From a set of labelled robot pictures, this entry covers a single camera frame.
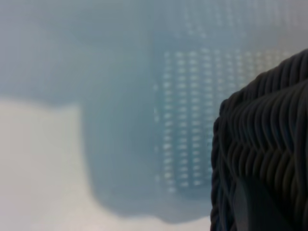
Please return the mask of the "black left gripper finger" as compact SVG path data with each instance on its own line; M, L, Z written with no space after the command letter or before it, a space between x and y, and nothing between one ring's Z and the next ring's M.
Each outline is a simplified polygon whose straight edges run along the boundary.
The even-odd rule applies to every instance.
M292 226L276 206L266 187L255 178L239 178L233 197L239 231L290 231Z

